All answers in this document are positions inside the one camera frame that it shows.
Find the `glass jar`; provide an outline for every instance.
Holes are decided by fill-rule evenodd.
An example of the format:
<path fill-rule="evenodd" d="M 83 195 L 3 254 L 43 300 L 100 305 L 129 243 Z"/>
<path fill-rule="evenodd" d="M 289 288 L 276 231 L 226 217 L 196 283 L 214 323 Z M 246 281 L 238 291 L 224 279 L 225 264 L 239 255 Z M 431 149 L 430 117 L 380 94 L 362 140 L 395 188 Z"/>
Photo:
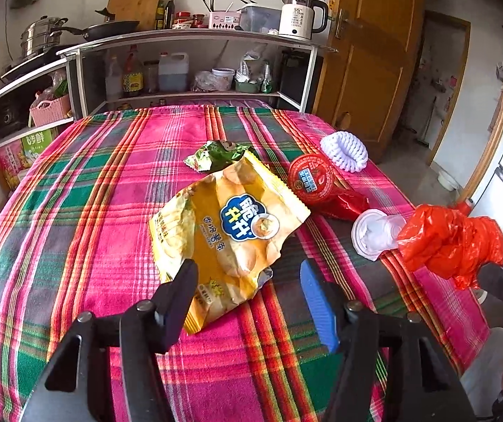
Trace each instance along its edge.
<path fill-rule="evenodd" d="M 191 25 L 191 28 L 198 28 L 199 25 L 202 25 L 204 23 L 204 21 L 204 14 L 193 14 L 193 24 Z"/>
<path fill-rule="evenodd" d="M 193 19 L 191 18 L 191 13 L 187 11 L 178 12 L 175 15 L 175 22 L 172 28 L 191 28 L 193 24 Z"/>
<path fill-rule="evenodd" d="M 146 93 L 156 93 L 160 89 L 159 67 L 159 60 L 144 62 L 144 91 Z"/>

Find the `blue gripper pad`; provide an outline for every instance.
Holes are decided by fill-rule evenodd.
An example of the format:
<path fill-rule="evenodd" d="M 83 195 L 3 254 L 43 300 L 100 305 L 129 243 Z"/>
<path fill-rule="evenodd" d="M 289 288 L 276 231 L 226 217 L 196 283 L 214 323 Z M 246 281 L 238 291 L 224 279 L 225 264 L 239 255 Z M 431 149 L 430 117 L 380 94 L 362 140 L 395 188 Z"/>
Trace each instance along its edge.
<path fill-rule="evenodd" d="M 339 347 L 337 320 L 320 283 L 316 279 L 314 269 L 306 260 L 300 265 L 300 284 L 320 341 L 327 346 L 331 353 L 334 353 Z"/>

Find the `white hair tie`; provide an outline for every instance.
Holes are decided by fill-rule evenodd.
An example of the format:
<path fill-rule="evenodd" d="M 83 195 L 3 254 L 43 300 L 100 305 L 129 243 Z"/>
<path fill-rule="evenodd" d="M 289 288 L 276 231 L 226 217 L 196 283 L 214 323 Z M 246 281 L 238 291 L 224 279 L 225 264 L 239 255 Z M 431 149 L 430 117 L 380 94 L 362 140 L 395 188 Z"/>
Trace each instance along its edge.
<path fill-rule="evenodd" d="M 346 172 L 357 173 L 367 166 L 367 148 L 352 133 L 332 133 L 323 137 L 320 144 L 325 155 Z"/>

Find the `potato chip bag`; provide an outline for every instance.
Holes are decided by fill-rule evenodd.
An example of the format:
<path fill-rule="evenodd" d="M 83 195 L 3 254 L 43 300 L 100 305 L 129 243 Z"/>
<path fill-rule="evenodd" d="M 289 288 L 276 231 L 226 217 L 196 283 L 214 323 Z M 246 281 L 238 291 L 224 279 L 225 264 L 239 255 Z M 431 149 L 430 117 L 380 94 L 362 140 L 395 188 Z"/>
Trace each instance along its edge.
<path fill-rule="evenodd" d="M 185 259 L 199 267 L 185 330 L 196 333 L 247 301 L 272 275 L 284 240 L 308 208 L 252 153 L 178 192 L 150 220 L 162 282 Z"/>

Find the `wooden door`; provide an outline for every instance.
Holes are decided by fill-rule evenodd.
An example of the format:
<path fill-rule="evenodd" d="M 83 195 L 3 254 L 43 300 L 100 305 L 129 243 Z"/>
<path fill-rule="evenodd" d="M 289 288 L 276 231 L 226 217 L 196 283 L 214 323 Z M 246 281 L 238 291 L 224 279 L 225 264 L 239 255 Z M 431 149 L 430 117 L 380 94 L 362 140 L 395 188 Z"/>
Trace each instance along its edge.
<path fill-rule="evenodd" d="M 424 0 L 336 0 L 338 17 L 314 114 L 365 143 L 379 162 L 410 86 L 424 20 Z"/>

